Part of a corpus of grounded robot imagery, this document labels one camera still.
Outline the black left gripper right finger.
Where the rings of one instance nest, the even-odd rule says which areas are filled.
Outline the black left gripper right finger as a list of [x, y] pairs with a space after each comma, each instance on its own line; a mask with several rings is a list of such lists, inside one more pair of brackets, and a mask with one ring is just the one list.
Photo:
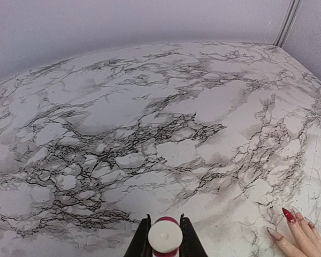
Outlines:
[[184, 214], [180, 216], [180, 229], [182, 231], [183, 239], [179, 247], [179, 256], [208, 257], [190, 219]]

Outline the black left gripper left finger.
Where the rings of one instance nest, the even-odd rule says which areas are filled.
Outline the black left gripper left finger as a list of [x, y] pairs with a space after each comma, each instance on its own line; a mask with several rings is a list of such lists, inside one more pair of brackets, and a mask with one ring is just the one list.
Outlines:
[[152, 248], [148, 240], [150, 228], [151, 218], [147, 214], [147, 217], [141, 220], [124, 257], [152, 257]]

